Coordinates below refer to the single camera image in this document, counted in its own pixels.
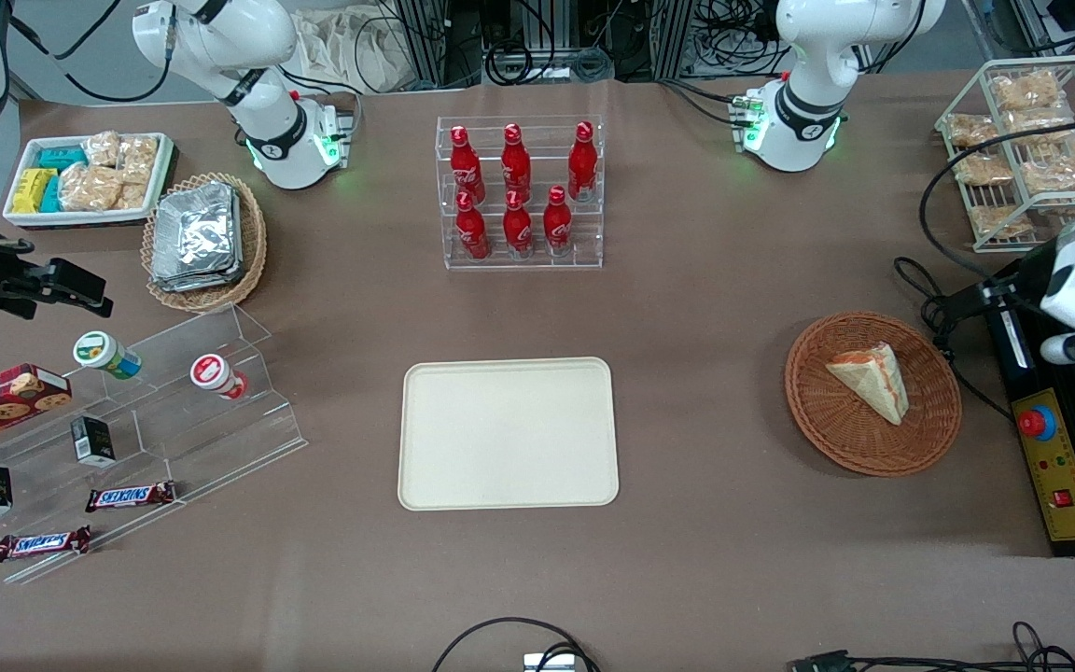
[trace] sandwich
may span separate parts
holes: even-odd
[[[849,390],[857,392],[879,416],[892,425],[902,425],[907,415],[907,387],[899,360],[887,343],[878,343],[866,351],[852,351],[835,356],[826,364],[828,371]]]

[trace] yogurt cup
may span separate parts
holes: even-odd
[[[81,366],[101,369],[115,378],[131,378],[144,360],[105,331],[89,331],[73,344],[73,359]]]
[[[231,370],[230,363],[214,353],[194,360],[194,364],[188,367],[188,377],[192,380],[194,386],[216,392],[227,400],[238,400],[247,391],[246,375]]]

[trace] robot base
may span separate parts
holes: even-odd
[[[345,145],[336,140],[340,133],[334,108],[311,99],[298,101],[306,112],[306,132],[289,149],[283,159],[272,160],[260,157],[252,144],[252,157],[256,167],[268,175],[269,182],[281,188],[304,188],[325,177],[326,173],[338,169],[344,162]]]
[[[762,88],[750,88],[746,92],[747,101],[760,102],[759,110],[735,110],[729,106],[730,118],[746,120],[752,126],[734,128],[733,140],[737,142],[737,151],[749,152],[765,162],[765,166],[784,172],[801,172],[818,165],[823,153],[836,141],[836,128],[840,119],[823,131],[816,126],[818,135],[814,140],[802,141],[796,137],[794,129],[782,120],[774,105],[777,92],[784,86],[782,80],[770,82]]]

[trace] red button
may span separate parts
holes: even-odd
[[[1023,437],[1037,437],[1048,429],[1048,421],[1037,410],[1024,410],[1019,413],[1019,431]]]

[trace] aluminum foil package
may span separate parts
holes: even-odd
[[[243,277],[239,217],[239,194],[230,184],[215,181],[163,197],[153,231],[153,284],[187,292]]]

